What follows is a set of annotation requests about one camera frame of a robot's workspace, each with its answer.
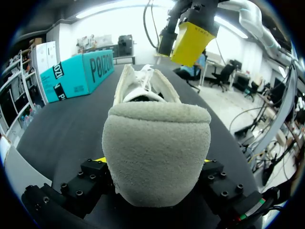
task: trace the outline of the yellow tape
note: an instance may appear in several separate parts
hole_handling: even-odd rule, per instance
[[[104,163],[107,163],[107,160],[106,160],[106,158],[105,158],[105,157],[102,157],[102,158],[96,159],[96,160],[94,160],[94,161],[102,161],[102,162],[104,162]]]

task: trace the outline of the black chair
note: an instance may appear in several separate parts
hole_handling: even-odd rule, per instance
[[[174,72],[178,74],[179,70],[180,70],[180,68],[177,68],[177,69],[174,70]],[[180,76],[180,78],[184,79],[188,85],[190,85],[192,88],[198,90],[197,93],[199,94],[200,93],[200,89],[198,87],[192,85],[189,82],[189,81],[198,81],[198,80],[200,80],[201,69],[199,70],[198,74],[196,74],[196,72],[197,72],[197,66],[194,65],[194,76],[190,76],[190,75],[189,76],[181,76],[179,74],[178,75]]]
[[[229,81],[230,75],[234,70],[235,66],[227,64],[220,74],[212,73],[212,75],[216,77],[216,81],[211,85],[211,87],[213,87],[214,85],[218,85],[222,88],[223,92],[224,89],[228,91],[225,84]]]
[[[244,97],[246,98],[249,96],[252,98],[252,102],[254,102],[254,95],[257,93],[258,87],[259,86],[256,83],[252,82],[251,87],[247,88],[247,93]]]

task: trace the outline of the bolt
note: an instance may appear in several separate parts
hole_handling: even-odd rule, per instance
[[[229,196],[229,193],[228,193],[227,191],[223,191],[223,192],[221,193],[221,196],[222,196],[222,197],[228,197],[228,196]]]
[[[95,178],[96,178],[96,176],[95,176],[94,174],[91,174],[91,175],[90,175],[90,179],[91,179],[91,180],[94,180]]]
[[[208,176],[208,179],[210,180],[210,181],[212,181],[212,180],[214,180],[214,176]]]
[[[42,198],[42,200],[43,200],[43,202],[46,204],[46,203],[48,203],[49,201],[50,201],[50,199],[48,198],[48,197],[44,197],[44,198]]]
[[[84,172],[82,172],[82,171],[81,171],[81,172],[78,172],[77,175],[78,175],[79,177],[83,177]]]
[[[39,209],[40,209],[41,207],[40,207],[39,204],[35,204],[35,205],[34,205],[34,208],[35,208],[36,211],[39,211]]]
[[[220,174],[220,176],[221,176],[222,179],[224,179],[224,178],[227,176],[227,174],[226,174],[225,172],[222,172],[222,173]]]
[[[237,192],[242,192],[244,190],[244,186],[242,184],[237,185],[236,191]]]
[[[81,190],[77,190],[76,191],[76,195],[78,196],[78,197],[80,197],[80,196],[82,196],[84,193],[83,193],[83,191],[81,191]]]
[[[61,184],[61,188],[62,189],[67,189],[68,188],[68,184],[67,183],[62,183]]]

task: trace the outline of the desk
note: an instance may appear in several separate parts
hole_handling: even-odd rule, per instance
[[[115,61],[115,64],[118,64],[119,59],[128,59],[128,58],[132,59],[132,62],[129,63],[135,64],[135,56],[119,56],[119,57],[114,57],[113,60]]]
[[[140,70],[143,65],[135,65]],[[53,181],[53,188],[72,179],[80,164],[88,158],[103,157],[102,131],[108,110],[124,65],[114,72],[95,91],[45,105],[23,134],[18,145],[20,154],[40,173]],[[248,163],[233,136],[207,103],[174,72],[164,65],[155,65],[172,83],[182,103],[204,107],[212,117],[211,145],[208,159],[219,160],[224,171],[237,184],[244,185],[249,195],[257,186]],[[120,195],[105,195],[85,220],[96,227],[118,228],[205,228],[214,229],[218,216],[208,208],[201,195],[192,191],[173,208],[135,208]],[[261,228],[262,221],[255,224]]]
[[[199,81],[199,85],[200,85],[200,86],[203,86],[204,78],[205,78],[205,75],[206,75],[206,70],[207,70],[207,68],[208,68],[209,65],[214,66],[214,68],[215,68],[215,71],[214,71],[214,72],[216,72],[216,68],[224,68],[224,67],[225,67],[225,66],[222,65],[222,64],[219,64],[219,63],[216,63],[216,62],[207,60],[207,61],[205,62],[204,71],[203,71],[203,73],[201,73],[201,75],[200,75],[200,81]]]

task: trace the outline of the box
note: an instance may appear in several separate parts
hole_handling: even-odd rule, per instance
[[[37,44],[41,44],[42,43],[42,38],[34,38],[32,40],[30,40],[30,45],[34,44],[34,45],[37,45]]]
[[[112,50],[76,55],[41,74],[49,103],[92,93],[113,72]]]

